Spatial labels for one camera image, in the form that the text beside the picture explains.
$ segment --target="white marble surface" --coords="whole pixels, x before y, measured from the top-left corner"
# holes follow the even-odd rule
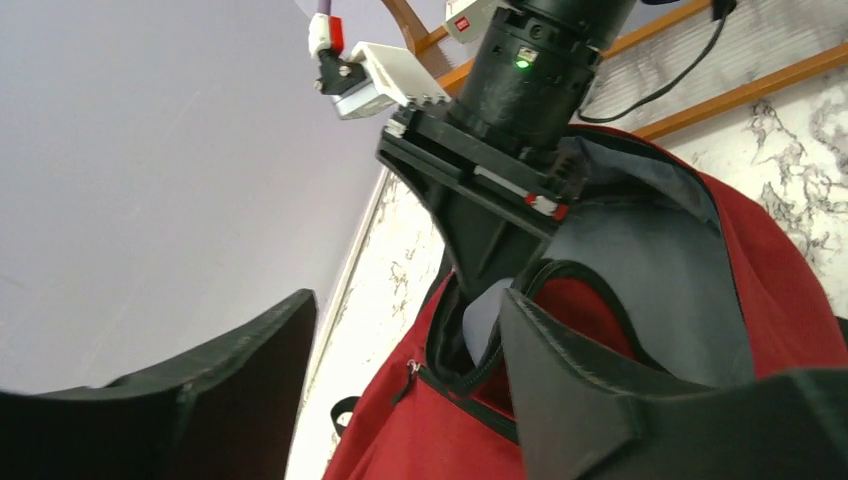
[[[848,314],[847,97],[843,68],[660,142],[763,204],[804,252],[842,315]],[[330,407],[359,394],[409,328],[442,248],[427,213],[392,178],[306,393],[287,478],[321,477],[336,444]]]

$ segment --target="wooden rack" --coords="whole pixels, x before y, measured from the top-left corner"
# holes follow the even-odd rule
[[[386,5],[386,8],[389,9],[398,23],[407,48],[419,58],[422,58],[427,52],[437,49],[438,43],[448,36],[444,27],[428,32],[406,0],[383,0],[383,4]],[[710,0],[695,0],[687,3],[639,30],[619,38],[609,50],[604,52],[603,56],[605,59],[612,58],[707,8],[710,8]],[[457,95],[462,90],[473,64],[474,60],[472,59],[440,76],[439,83],[442,88],[451,96]],[[634,133],[648,140],[656,140],[846,64],[848,64],[848,44],[842,43],[830,50],[639,128]]]

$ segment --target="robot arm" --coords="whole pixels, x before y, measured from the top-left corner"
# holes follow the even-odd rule
[[[585,159],[558,142],[595,78],[600,52],[636,2],[450,1],[445,28],[460,42],[485,31],[455,99],[406,49],[360,42],[342,60],[343,42],[333,39],[340,26],[327,15],[313,19],[310,53],[322,73],[316,87],[338,115],[399,106],[377,157],[431,213],[468,298],[543,251],[582,190]],[[721,17],[735,5],[713,3]]]

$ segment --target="red label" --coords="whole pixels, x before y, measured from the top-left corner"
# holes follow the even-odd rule
[[[454,25],[456,25],[456,29],[459,30],[460,32],[464,32],[464,31],[468,30],[468,27],[471,26],[471,24],[468,23],[468,19],[465,18],[465,17],[462,17],[459,20],[457,20],[456,22],[454,22]]]

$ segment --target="gray fabric lining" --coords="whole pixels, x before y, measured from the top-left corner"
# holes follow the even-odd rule
[[[590,159],[590,184],[636,177],[668,198],[580,201],[545,256],[583,263],[601,275],[644,350],[676,377],[714,387],[753,380],[748,335],[707,192],[679,167],[567,140]],[[510,282],[493,285],[464,313],[463,335],[475,362]]]

